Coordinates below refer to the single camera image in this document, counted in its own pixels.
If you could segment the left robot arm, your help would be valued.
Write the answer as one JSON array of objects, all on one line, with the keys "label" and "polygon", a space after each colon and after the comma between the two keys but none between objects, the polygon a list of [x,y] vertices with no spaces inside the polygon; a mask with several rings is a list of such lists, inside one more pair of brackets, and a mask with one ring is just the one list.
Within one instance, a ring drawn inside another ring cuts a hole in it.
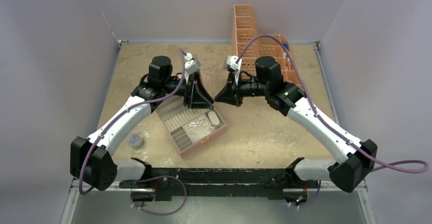
[{"label": "left robot arm", "polygon": [[200,84],[198,59],[181,51],[182,71],[172,75],[171,60],[152,59],[149,72],[132,91],[122,108],[100,129],[87,137],[76,137],[70,148],[70,173],[78,179],[80,194],[107,189],[113,182],[132,180],[140,188],[152,181],[147,163],[130,159],[115,162],[113,155],[122,141],[165,100],[174,95],[186,99],[189,108],[212,108],[213,100]]}]

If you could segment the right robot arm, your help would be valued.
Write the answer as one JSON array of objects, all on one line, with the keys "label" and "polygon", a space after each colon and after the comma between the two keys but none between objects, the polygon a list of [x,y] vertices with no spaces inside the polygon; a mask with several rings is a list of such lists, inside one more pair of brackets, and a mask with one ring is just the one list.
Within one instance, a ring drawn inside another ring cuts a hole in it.
[{"label": "right robot arm", "polygon": [[333,182],[345,192],[355,188],[371,173],[377,145],[372,140],[360,140],[346,132],[323,114],[299,86],[284,81],[280,64],[270,56],[255,61],[255,75],[241,79],[241,60],[227,57],[224,69],[229,72],[227,83],[215,101],[241,106],[245,97],[263,96],[267,104],[295,121],[314,136],[333,156],[332,160],[298,158],[288,168],[287,183],[298,187],[307,180]]}]

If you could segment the pink jewelry box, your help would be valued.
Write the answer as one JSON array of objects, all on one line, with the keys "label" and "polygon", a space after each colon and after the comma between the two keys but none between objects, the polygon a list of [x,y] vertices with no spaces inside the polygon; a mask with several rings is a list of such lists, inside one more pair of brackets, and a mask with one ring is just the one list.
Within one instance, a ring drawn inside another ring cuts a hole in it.
[{"label": "pink jewelry box", "polygon": [[227,131],[199,71],[191,74],[174,96],[162,102],[156,113],[181,157],[198,151]]}]

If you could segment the white oval box insert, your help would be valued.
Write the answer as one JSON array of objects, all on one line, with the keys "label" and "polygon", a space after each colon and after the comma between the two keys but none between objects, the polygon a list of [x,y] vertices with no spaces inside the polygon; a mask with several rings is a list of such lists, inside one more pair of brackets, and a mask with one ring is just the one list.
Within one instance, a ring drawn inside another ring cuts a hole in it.
[{"label": "white oval box insert", "polygon": [[220,119],[219,119],[219,117],[218,117],[218,115],[216,114],[215,111],[212,111],[212,110],[209,111],[208,114],[207,114],[207,116],[208,116],[208,118],[209,118],[209,120],[210,120],[210,122],[211,122],[212,125],[218,126],[220,124]]}]

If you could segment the crystal earrings in box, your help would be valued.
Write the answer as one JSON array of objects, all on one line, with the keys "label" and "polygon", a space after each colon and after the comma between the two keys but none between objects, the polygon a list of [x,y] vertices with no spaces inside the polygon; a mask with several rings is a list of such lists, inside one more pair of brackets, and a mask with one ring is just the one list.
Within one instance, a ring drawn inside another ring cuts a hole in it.
[{"label": "crystal earrings in box", "polygon": [[207,117],[202,116],[202,117],[198,117],[195,118],[193,120],[191,120],[190,122],[187,123],[188,127],[207,127],[209,126],[210,122],[208,120]]}]

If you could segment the small clear round container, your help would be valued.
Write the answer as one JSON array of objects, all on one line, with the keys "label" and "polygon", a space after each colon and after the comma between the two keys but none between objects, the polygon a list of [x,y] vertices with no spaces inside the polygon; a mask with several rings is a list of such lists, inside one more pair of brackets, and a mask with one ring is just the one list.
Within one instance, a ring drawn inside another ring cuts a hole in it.
[{"label": "small clear round container", "polygon": [[134,149],[139,149],[144,145],[144,143],[144,139],[138,133],[131,134],[128,140],[128,144]]}]

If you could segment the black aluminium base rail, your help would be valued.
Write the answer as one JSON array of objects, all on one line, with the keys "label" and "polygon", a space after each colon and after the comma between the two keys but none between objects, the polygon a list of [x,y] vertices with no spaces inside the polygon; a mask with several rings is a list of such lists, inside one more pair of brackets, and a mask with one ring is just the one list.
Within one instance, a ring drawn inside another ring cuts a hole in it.
[{"label": "black aluminium base rail", "polygon": [[118,181],[120,188],[139,189],[153,185],[156,201],[170,201],[173,196],[282,200],[285,189],[317,188],[318,182],[323,181],[291,179],[287,171],[289,166],[285,169],[216,169],[148,165],[141,179]]}]

